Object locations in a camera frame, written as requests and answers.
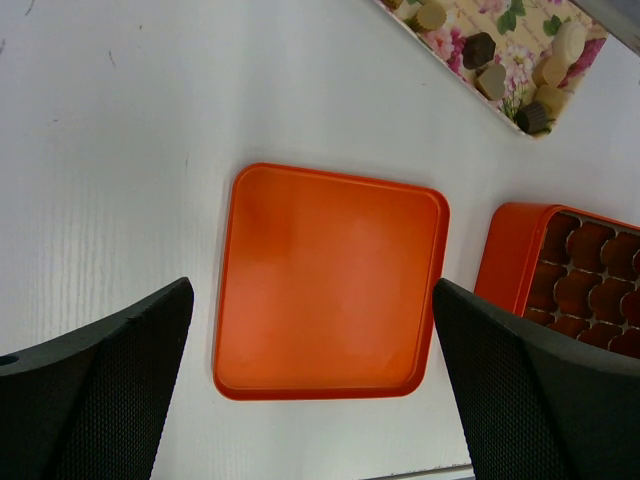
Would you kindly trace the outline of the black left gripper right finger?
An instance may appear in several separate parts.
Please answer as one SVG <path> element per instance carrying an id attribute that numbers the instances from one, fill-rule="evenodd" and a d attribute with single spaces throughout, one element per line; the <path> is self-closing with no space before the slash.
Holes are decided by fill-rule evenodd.
<path id="1" fill-rule="evenodd" d="M 440 279 L 439 342 L 478 479 L 636 479 L 639 362 Z"/>

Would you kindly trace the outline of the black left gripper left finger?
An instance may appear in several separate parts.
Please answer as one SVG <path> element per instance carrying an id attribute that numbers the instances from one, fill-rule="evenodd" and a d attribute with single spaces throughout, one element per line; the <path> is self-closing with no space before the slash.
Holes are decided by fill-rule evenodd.
<path id="1" fill-rule="evenodd" d="M 180 278 L 1 358 L 4 479 L 148 479 L 194 304 Z"/>

